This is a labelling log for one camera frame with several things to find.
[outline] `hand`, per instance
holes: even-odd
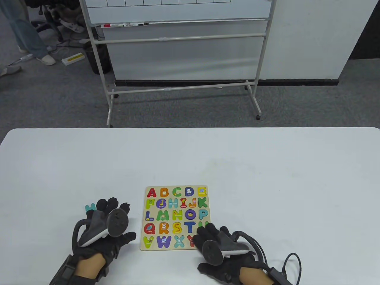
[[[117,199],[111,198],[108,201],[105,199],[99,200],[96,207],[97,211],[103,211],[104,215],[107,216],[118,205]],[[128,214],[130,205],[123,203],[120,208]],[[88,211],[86,213],[87,219],[91,219],[93,213],[93,210]],[[81,260],[78,262],[75,275],[95,279],[104,266],[108,266],[114,258],[117,258],[120,248],[135,239],[136,233],[129,232],[119,237],[107,236],[104,239],[101,238],[87,247],[76,247],[73,252],[74,256]]]
[[[228,237],[231,237],[227,227],[220,228]],[[202,246],[205,241],[212,240],[217,241],[217,235],[219,230],[211,223],[206,227],[199,227],[197,234],[193,237],[193,242],[197,249],[202,252]],[[198,270],[201,273],[207,274],[216,278],[221,282],[232,283],[234,285],[272,285],[274,282],[260,269],[247,268],[255,262],[255,257],[246,253],[243,255],[232,255],[231,257],[225,257],[223,263],[218,266],[213,266],[208,263],[201,263],[198,266]]]

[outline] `wrist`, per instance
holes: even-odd
[[[78,262],[74,275],[88,279],[96,279],[101,269],[106,264],[101,253],[97,253],[89,259],[83,259]]]
[[[242,267],[240,269],[240,282],[244,285],[273,285],[274,281],[270,279],[264,271],[256,268]]]

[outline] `gray carpet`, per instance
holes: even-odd
[[[38,17],[37,11],[31,18]],[[20,57],[0,13],[0,62]],[[52,31],[41,33],[56,44]],[[56,59],[68,54],[54,55]],[[0,79],[0,142],[14,128],[101,128],[107,103],[100,78],[87,60],[70,66],[22,64],[23,72]],[[114,127],[380,127],[380,60],[349,61],[337,87],[260,87],[261,121],[243,88],[120,96]]]

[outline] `black glove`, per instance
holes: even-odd
[[[118,205],[119,202],[116,198],[111,198],[108,201],[101,199],[97,202],[96,209],[97,211],[104,212],[104,215],[107,216],[112,210],[116,209]],[[128,214],[129,206],[128,203],[123,203],[120,205],[120,209],[123,209]],[[91,219],[93,213],[94,210],[87,211],[87,219]],[[112,260],[117,258],[120,248],[135,239],[135,232],[129,232],[118,237],[106,236],[104,239],[98,239],[87,247],[77,246],[73,249],[73,253],[75,257],[83,257],[84,259],[88,259],[97,253],[101,253],[106,260],[106,267],[108,267]]]
[[[228,237],[231,238],[231,234],[229,233],[227,227],[223,226],[220,228]],[[197,234],[193,237],[193,242],[197,249],[202,252],[202,246],[205,241],[212,240],[217,241],[217,235],[219,231],[215,228],[215,226],[211,223],[207,224],[206,227],[199,227],[196,230]],[[218,266],[213,266],[208,263],[201,263],[198,266],[198,270],[201,273],[212,276],[219,281],[225,283],[232,283],[234,285],[241,285],[242,283],[239,280],[240,269],[242,267],[251,267],[255,268],[256,263],[255,257],[246,253],[243,255],[232,255],[231,257],[225,257],[223,263]]]

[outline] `chair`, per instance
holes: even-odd
[[[57,5],[63,5],[70,9],[75,9],[80,6],[78,0],[25,0],[25,3],[30,8],[40,8],[39,14],[45,15],[45,20],[31,21],[30,23],[36,28],[37,32],[52,29],[58,37],[58,41],[63,42],[63,36],[58,29],[62,24],[59,21],[59,14],[57,12],[52,13],[48,10],[55,8]]]
[[[53,15],[48,10],[46,5],[40,6],[40,12],[39,12],[40,15],[42,15],[42,9],[44,10],[43,14],[45,15],[46,20],[44,20],[44,21],[36,20],[36,21],[31,21],[30,23],[33,25],[33,27],[36,28],[38,33],[41,31],[45,31],[47,29],[52,29],[56,33],[56,35],[58,37],[58,41],[60,43],[63,42],[62,33],[58,29],[58,27],[62,26],[62,24],[60,23],[60,21],[57,20],[57,18],[54,19]]]

